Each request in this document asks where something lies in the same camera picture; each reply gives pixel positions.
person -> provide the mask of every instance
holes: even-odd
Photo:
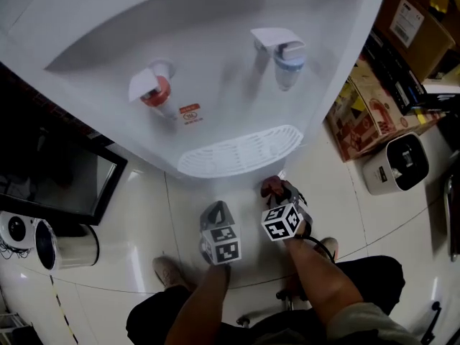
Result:
[[[165,291],[132,310],[128,337],[135,345],[419,344],[388,317],[405,284],[395,259],[377,256],[334,264],[322,248],[302,239],[284,243],[313,309],[283,311],[251,328],[222,323],[230,266],[210,265],[192,290],[172,261],[160,257],[153,265]],[[322,243],[336,257],[337,241]]]

tiled floor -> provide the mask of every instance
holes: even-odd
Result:
[[[362,180],[363,160],[344,164],[324,126],[315,144],[295,151],[287,179],[305,196],[314,219],[313,235],[338,239],[341,260],[386,254],[402,264],[406,286],[392,317],[415,334],[425,331],[430,305],[443,311],[433,344],[445,344],[460,323],[460,262],[447,255],[438,178],[452,160],[437,128],[422,137],[430,159],[424,183],[404,193],[372,196]],[[80,344],[130,344],[125,325],[130,310],[162,289],[153,257],[165,254],[196,281],[206,269],[198,253],[203,209],[226,201],[241,224],[243,260],[233,264],[224,320],[251,313],[255,321],[281,309],[275,297],[293,266],[281,244],[261,230],[263,203],[257,187],[213,193],[203,185],[176,180],[126,151],[129,160],[100,226],[101,257],[93,267],[53,272],[35,253],[0,261],[0,285],[7,304],[33,323],[45,344],[74,344],[62,310]]]

